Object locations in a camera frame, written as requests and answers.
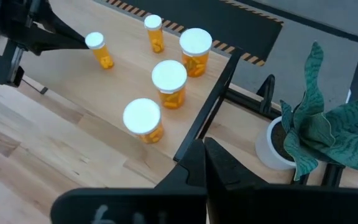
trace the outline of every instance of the wooden surface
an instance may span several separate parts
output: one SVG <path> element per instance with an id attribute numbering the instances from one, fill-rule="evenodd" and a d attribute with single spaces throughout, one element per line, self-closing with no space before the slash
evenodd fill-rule
<path id="1" fill-rule="evenodd" d="M 53 91 L 40 95 L 25 83 L 18 89 L 0 86 L 0 208 L 5 212 L 0 223 L 46 223 L 53 201 L 78 187 L 153 187 L 175 165 L 171 157 L 227 62 L 211 53 L 207 74 L 189 81 L 184 108 L 163 110 L 163 141 L 142 144 L 124 128 L 122 111 L 137 97 L 158 101 L 150 71 L 164 58 L 180 59 L 178 38 L 165 33 L 166 52 L 155 55 L 141 22 L 87 0 L 51 3 L 82 34 L 104 32 L 116 66 L 100 69 L 87 50 L 40 57 L 27 53 L 22 60 L 25 80 Z M 256 135 L 268 123 L 224 102 L 208 136 L 265 180 L 289 183 L 292 170 L 271 170 L 256 158 Z M 310 184 L 319 185 L 322 166 Z M 358 172 L 346 169 L 341 185 L 358 187 Z"/>

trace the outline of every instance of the orange pill bottle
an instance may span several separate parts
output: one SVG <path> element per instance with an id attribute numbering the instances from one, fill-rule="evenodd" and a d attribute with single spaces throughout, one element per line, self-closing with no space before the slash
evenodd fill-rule
<path id="1" fill-rule="evenodd" d="M 211 35 L 203 29 L 192 28 L 180 36 L 182 62 L 189 77 L 200 77 L 206 71 L 209 51 L 212 46 Z"/>
<path id="2" fill-rule="evenodd" d="M 99 32 L 92 32 L 85 37 L 85 44 L 93 51 L 94 56 L 99 61 L 100 66 L 109 69 L 114 66 L 109 49 L 104 42 L 104 36 Z"/>
<path id="3" fill-rule="evenodd" d="M 152 71 L 161 104 L 168 109 L 178 109 L 185 102 L 186 80 L 186 68 L 175 60 L 162 61 Z"/>
<path id="4" fill-rule="evenodd" d="M 155 53 L 164 51 L 164 39 L 162 35 L 162 19 L 158 15 L 149 15 L 144 19 L 144 27 L 149 34 L 150 44 Z"/>
<path id="5" fill-rule="evenodd" d="M 122 116 L 126 128 L 144 143 L 158 142 L 164 133 L 158 104 L 146 98 L 130 102 Z"/>

